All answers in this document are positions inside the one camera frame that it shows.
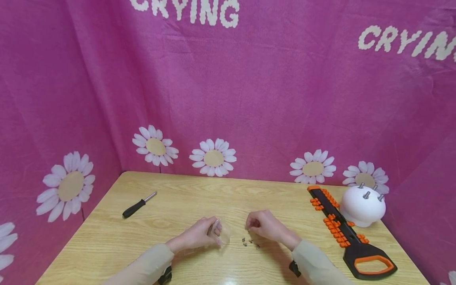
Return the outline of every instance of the black handle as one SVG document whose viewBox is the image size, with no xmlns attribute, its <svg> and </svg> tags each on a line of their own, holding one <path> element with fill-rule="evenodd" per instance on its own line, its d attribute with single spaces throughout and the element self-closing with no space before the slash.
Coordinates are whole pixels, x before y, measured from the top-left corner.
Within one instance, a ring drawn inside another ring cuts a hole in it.
<svg viewBox="0 0 456 285">
<path fill-rule="evenodd" d="M 138 211 L 144 205 L 145 205 L 145 201 L 143 199 L 141 199 L 141 201 L 137 202 L 135 205 L 126 209 L 125 212 L 122 214 L 122 216 L 124 216 L 124 218 L 128 218 L 129 216 L 133 215 L 136 211 Z"/>
</svg>

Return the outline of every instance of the orange socket holder clip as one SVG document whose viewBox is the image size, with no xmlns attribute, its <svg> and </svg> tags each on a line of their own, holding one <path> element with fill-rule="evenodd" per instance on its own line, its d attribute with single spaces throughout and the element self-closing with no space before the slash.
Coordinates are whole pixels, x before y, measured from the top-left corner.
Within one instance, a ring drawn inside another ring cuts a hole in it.
<svg viewBox="0 0 456 285">
<path fill-rule="evenodd" d="M 398 270 L 394 262 L 381 249 L 369 244 L 369 240 L 362 234 L 356 234 L 353 230 L 355 225 L 348 222 L 340 214 L 339 204 L 331 196 L 327 189 L 319 186 L 307 188 L 312 195 L 311 203 L 317 211 L 323 211 L 326 218 L 323 220 L 340 247 L 345 248 L 343 260 L 355 278 L 361 280 L 380 280 L 392 275 Z M 378 260 L 387 268 L 378 272 L 364 272 L 358 269 L 363 262 Z"/>
</svg>

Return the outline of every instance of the pink backdrop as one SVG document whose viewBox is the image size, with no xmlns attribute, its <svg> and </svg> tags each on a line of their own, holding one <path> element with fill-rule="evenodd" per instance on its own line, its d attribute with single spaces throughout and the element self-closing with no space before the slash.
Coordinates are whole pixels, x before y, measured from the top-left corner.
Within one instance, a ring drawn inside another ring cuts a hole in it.
<svg viewBox="0 0 456 285">
<path fill-rule="evenodd" d="M 390 192 L 391 232 L 450 284 L 454 1 L 220 0 L 208 18 L 217 1 L 52 2 L 0 4 L 1 222 L 18 233 L 3 282 L 26 266 L 32 284 L 82 222 L 35 212 L 43 177 L 79 151 L 96 176 L 85 214 L 121 169 L 338 185 L 366 172 Z M 161 162 L 139 127 L 167 146 Z M 208 139 L 230 163 L 212 173 Z M 321 176 L 299 176 L 312 160 Z"/>
</svg>

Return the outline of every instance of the screwdriver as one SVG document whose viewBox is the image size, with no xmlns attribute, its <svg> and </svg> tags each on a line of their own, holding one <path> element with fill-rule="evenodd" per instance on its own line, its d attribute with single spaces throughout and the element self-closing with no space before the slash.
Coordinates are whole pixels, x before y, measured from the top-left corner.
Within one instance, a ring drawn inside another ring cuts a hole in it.
<svg viewBox="0 0 456 285">
<path fill-rule="evenodd" d="M 144 200 L 141 199 L 141 201 L 137 202 L 135 205 L 133 205 L 130 208 L 126 209 L 125 212 L 123 212 L 122 216 L 124 216 L 124 218 L 128 218 L 129 216 L 133 215 L 136 211 L 138 211 L 142 206 L 144 206 L 145 203 L 147 201 L 149 201 L 155 195 L 157 195 L 157 191 L 153 192 L 146 199 L 144 199 Z"/>
</svg>

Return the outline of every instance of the white lettering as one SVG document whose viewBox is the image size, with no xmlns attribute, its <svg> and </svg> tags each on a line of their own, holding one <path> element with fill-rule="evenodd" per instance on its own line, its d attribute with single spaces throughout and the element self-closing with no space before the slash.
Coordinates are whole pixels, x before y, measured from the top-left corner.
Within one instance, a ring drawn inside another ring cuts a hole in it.
<svg viewBox="0 0 456 285">
<path fill-rule="evenodd" d="M 400 47 L 398 50 L 398 54 L 402 53 L 408 44 L 416 41 L 416 39 L 419 36 L 421 36 L 421 33 L 422 33 L 422 31 L 418 31 L 415 34 L 413 34 L 412 37 L 408 38 L 408 31 L 403 30 L 402 33 L 400 33 Z"/>
<path fill-rule="evenodd" d="M 179 3 L 179 0 L 172 0 L 172 3 L 176 8 L 177 20 L 180 21 L 182 19 L 182 10 L 187 6 L 188 0 L 182 0 L 182 3 Z"/>
<path fill-rule="evenodd" d="M 435 37 L 434 42 L 429 46 L 425 53 L 425 58 L 431 57 L 435 53 L 436 60 L 444 60 L 451 54 L 454 47 L 456 46 L 456 37 L 447 45 L 448 34 L 441 32 Z"/>
<path fill-rule="evenodd" d="M 168 19 L 168 11 L 166 11 L 166 4 L 168 0 L 152 0 L 152 12 L 154 16 L 157 16 L 158 10 L 160 10 L 161 14 L 165 19 Z"/>
<path fill-rule="evenodd" d="M 374 46 L 375 40 L 371 40 L 369 43 L 366 43 L 366 37 L 368 34 L 372 33 L 375 37 L 378 37 L 382 29 L 379 26 L 370 26 L 366 30 L 364 30 L 361 35 L 359 36 L 358 40 L 358 48 L 360 50 L 367 50 Z"/>
<path fill-rule="evenodd" d="M 424 47 L 426 46 L 426 44 L 429 41 L 431 36 L 432 36 L 431 31 L 429 31 L 425 34 L 425 36 L 421 39 L 421 41 L 418 43 L 418 45 L 413 50 L 412 57 L 419 55 L 423 51 Z"/>
<path fill-rule="evenodd" d="M 378 41 L 375 51 L 378 52 L 380 48 L 383 46 L 383 49 L 386 52 L 391 50 L 391 42 L 398 36 L 399 31 L 393 26 L 389 26 L 383 31 L 382 37 Z"/>
<path fill-rule="evenodd" d="M 138 0 L 130 0 L 130 2 L 135 10 L 146 11 L 147 9 L 149 9 L 149 2 L 147 2 L 146 0 L 144 0 L 142 4 L 139 4 Z"/>
<path fill-rule="evenodd" d="M 211 26 L 215 26 L 217 24 L 217 16 L 218 13 L 218 0 L 212 0 L 212 11 L 211 5 L 209 4 L 209 0 L 201 0 L 201 10 L 200 10 L 200 22 L 202 25 L 206 23 L 206 15 L 207 20 Z"/>
<path fill-rule="evenodd" d="M 197 19 L 197 5 L 198 0 L 192 0 L 192 7 L 190 9 L 190 22 L 192 24 L 195 24 L 195 21 Z"/>
<path fill-rule="evenodd" d="M 220 7 L 220 22 L 227 29 L 231 27 L 235 28 L 239 22 L 239 15 L 232 13 L 229 15 L 231 21 L 227 21 L 225 14 L 228 7 L 232 7 L 236 13 L 239 13 L 238 0 L 225 0 L 225 2 L 222 4 L 222 7 Z"/>
</svg>

